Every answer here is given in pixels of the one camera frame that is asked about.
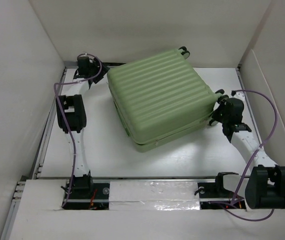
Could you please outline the green suitcase with blue lining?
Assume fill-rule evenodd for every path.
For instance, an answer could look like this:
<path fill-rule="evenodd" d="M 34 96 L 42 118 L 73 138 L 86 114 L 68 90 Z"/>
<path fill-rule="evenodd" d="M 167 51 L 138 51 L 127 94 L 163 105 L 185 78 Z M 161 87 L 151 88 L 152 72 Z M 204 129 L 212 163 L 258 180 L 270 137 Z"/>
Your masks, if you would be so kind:
<path fill-rule="evenodd" d="M 213 91 L 174 48 L 110 69 L 107 84 L 120 121 L 143 153 L 204 128 L 224 94 Z"/>

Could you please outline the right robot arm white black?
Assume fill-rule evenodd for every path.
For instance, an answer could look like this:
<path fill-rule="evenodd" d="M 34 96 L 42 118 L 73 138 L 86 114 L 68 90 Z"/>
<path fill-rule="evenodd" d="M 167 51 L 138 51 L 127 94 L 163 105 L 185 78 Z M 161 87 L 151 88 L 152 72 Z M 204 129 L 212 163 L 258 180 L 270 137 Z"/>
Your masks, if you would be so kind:
<path fill-rule="evenodd" d="M 278 165 L 256 141 L 250 127 L 243 123 L 244 103 L 237 98 L 218 101 L 212 121 L 222 124 L 222 132 L 246 163 L 246 174 L 220 172 L 213 190 L 220 197 L 232 192 L 243 197 L 251 209 L 285 209 L 285 166 Z"/>

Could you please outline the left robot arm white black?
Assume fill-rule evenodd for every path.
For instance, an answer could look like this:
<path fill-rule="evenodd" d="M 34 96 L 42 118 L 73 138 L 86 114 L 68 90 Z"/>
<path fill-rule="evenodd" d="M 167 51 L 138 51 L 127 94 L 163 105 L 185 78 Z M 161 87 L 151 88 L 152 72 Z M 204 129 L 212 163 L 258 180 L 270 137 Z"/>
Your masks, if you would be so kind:
<path fill-rule="evenodd" d="M 92 54 L 82 53 L 77 56 L 77 70 L 72 82 L 64 83 L 69 89 L 56 95 L 56 116 L 59 128 L 64 132 L 72 159 L 72 172 L 67 196 L 80 195 L 89 198 L 94 193 L 91 170 L 86 160 L 84 130 L 87 115 L 83 95 L 97 84 L 109 68 Z"/>

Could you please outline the silver tape strip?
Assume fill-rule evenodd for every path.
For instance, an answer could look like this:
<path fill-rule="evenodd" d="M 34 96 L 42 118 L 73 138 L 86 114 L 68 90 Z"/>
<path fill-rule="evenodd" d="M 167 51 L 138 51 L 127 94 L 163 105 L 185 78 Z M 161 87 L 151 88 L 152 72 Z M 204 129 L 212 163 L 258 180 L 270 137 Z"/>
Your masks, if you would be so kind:
<path fill-rule="evenodd" d="M 124 180 L 109 186 L 111 211 L 197 211 L 198 184 L 183 180 Z"/>

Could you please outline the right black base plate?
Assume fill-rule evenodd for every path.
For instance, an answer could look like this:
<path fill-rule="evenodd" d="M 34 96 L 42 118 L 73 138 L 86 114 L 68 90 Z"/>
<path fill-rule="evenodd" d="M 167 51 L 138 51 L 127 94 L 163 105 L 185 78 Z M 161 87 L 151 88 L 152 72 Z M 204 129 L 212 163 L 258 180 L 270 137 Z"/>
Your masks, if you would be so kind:
<path fill-rule="evenodd" d="M 201 210 L 246 210 L 246 202 L 243 199 L 236 202 L 233 207 L 229 206 L 232 202 L 233 194 L 232 191 L 226 189 L 217 189 L 214 182 L 199 182 L 198 189 L 194 192 L 194 195 L 199 197 Z"/>

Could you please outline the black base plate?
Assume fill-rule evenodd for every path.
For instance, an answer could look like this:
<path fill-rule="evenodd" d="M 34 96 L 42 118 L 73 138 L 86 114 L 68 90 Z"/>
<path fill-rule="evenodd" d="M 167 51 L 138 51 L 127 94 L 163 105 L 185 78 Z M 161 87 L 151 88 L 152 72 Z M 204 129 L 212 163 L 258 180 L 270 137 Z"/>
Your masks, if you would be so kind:
<path fill-rule="evenodd" d="M 68 186 L 64 188 L 62 208 L 64 210 L 108 210 L 109 209 L 109 182 L 94 182 L 92 190 L 71 190 L 68 196 Z"/>
<path fill-rule="evenodd" d="M 217 189 L 214 182 L 199 182 L 198 189 L 194 192 L 194 195 L 199 197 L 201 210 L 246 210 L 246 202 L 243 199 L 236 202 L 233 207 L 229 206 L 232 202 L 233 194 L 232 191 L 226 189 Z"/>

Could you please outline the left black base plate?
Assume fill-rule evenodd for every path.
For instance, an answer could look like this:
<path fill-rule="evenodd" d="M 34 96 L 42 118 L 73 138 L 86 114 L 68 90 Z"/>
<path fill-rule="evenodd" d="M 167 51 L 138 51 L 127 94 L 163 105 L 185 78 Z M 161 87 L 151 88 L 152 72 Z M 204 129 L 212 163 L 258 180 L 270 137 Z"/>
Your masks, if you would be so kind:
<path fill-rule="evenodd" d="M 68 196 L 68 186 L 64 188 L 62 208 L 64 210 L 108 210 L 109 209 L 109 182 L 94 182 L 92 190 L 71 190 Z"/>

